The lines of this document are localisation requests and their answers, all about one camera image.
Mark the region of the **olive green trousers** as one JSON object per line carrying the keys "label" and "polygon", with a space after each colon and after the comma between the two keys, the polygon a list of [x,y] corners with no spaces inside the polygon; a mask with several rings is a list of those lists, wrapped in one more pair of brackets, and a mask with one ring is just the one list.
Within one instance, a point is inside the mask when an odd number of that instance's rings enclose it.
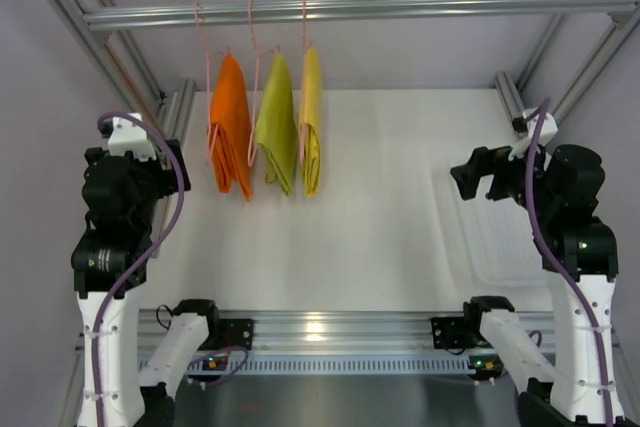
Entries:
{"label": "olive green trousers", "polygon": [[275,54],[271,63],[254,140],[266,160],[265,182],[277,182],[283,194],[291,196],[296,174],[298,133],[290,73],[282,54]]}

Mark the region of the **yellow trousers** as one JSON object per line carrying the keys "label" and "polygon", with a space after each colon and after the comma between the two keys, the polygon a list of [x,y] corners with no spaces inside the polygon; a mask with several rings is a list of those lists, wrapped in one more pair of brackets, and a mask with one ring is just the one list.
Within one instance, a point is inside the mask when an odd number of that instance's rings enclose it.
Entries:
{"label": "yellow trousers", "polygon": [[319,187],[322,167],[322,68],[315,46],[307,49],[301,85],[299,127],[303,150],[302,178],[304,193],[313,197]]}

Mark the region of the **pink hanger of green trousers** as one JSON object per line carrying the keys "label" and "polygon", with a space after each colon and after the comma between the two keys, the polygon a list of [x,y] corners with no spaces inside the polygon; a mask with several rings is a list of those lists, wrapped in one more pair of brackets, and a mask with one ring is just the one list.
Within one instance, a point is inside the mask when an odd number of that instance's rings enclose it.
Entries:
{"label": "pink hanger of green trousers", "polygon": [[259,78],[260,78],[261,59],[267,54],[276,54],[280,52],[279,45],[276,45],[274,48],[271,48],[265,51],[260,50],[259,42],[257,39],[255,27],[254,27],[253,8],[254,8],[254,0],[249,0],[248,9],[247,9],[248,25],[250,28],[251,41],[252,41],[252,46],[255,54],[254,82],[253,82],[253,90],[252,90],[252,96],[251,96],[251,111],[250,111],[250,122],[251,122],[250,137],[249,137],[249,145],[248,145],[248,151],[247,151],[247,161],[250,167],[253,166],[256,153],[257,153],[256,147],[254,144],[254,135],[255,135],[256,120],[257,120],[257,93],[258,93]]}

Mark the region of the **pink hanger of yellow trousers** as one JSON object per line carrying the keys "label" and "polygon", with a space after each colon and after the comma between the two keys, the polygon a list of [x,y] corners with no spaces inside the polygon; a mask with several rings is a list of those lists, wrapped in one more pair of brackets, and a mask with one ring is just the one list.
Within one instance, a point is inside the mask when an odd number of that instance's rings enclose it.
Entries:
{"label": "pink hanger of yellow trousers", "polygon": [[309,117],[312,95],[312,42],[308,35],[307,29],[307,2],[302,1],[302,77],[300,90],[300,117],[299,117],[299,136],[300,136],[300,165],[303,166],[306,159],[307,142],[309,140]]}

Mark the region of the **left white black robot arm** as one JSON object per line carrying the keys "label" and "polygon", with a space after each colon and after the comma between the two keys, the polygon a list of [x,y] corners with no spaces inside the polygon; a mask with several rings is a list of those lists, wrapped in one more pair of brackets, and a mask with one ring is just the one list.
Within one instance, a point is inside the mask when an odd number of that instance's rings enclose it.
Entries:
{"label": "left white black robot arm", "polygon": [[138,325],[146,269],[124,283],[127,268],[151,247],[156,203],[189,190],[172,166],[115,156],[100,147],[85,153],[82,197],[86,229],[71,266],[84,330],[84,394],[80,426],[170,426],[175,396],[197,350],[219,332],[212,300],[182,300],[174,320],[145,367],[138,364]]}

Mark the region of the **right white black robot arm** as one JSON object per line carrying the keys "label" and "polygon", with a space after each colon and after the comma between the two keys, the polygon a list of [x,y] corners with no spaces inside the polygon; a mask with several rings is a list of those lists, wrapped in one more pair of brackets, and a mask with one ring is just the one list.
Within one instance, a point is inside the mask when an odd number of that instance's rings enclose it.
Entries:
{"label": "right white black robot arm", "polygon": [[552,299],[555,360],[541,352],[505,297],[464,304],[471,334],[492,347],[518,394],[523,426],[630,426],[612,360],[611,304],[619,274],[613,231],[594,211],[604,183],[601,157],[562,145],[532,161],[508,147],[475,149],[450,171],[463,200],[492,179],[487,199],[513,199],[529,215],[534,245]]}

